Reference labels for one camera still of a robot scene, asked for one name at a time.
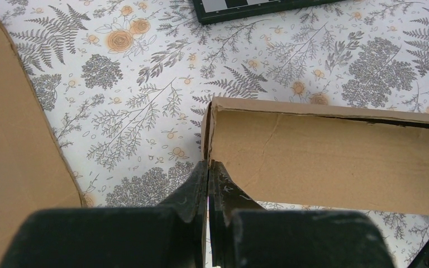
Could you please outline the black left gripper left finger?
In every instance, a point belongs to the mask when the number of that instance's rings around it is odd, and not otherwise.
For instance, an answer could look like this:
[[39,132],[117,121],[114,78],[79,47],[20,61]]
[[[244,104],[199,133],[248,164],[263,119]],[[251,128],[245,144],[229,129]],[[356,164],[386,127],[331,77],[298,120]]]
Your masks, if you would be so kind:
[[0,267],[204,267],[207,166],[152,207],[39,210]]

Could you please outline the black white checkerboard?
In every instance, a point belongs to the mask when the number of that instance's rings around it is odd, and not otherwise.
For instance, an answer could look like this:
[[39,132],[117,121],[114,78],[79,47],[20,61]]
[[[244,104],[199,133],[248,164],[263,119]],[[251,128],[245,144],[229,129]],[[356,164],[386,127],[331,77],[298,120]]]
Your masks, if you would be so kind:
[[268,13],[287,11],[292,9],[324,6],[336,1],[305,1],[305,0],[279,0],[279,1],[230,1],[230,0],[192,0],[198,22],[210,25],[218,22],[238,20]]

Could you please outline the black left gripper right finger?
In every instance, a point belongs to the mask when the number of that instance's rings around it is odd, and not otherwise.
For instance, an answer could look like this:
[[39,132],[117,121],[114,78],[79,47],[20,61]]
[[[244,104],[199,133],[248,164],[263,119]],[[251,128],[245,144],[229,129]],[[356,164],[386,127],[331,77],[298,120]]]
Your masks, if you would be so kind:
[[218,267],[393,267],[373,221],[351,210],[267,210],[221,162],[208,172],[212,263]]

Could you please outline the cardboard box sheet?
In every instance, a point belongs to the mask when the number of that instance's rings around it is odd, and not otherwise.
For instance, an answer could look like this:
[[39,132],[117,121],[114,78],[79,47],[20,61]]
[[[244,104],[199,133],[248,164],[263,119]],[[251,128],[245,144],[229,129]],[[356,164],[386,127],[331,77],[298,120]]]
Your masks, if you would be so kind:
[[215,97],[202,138],[255,200],[429,215],[429,114]]

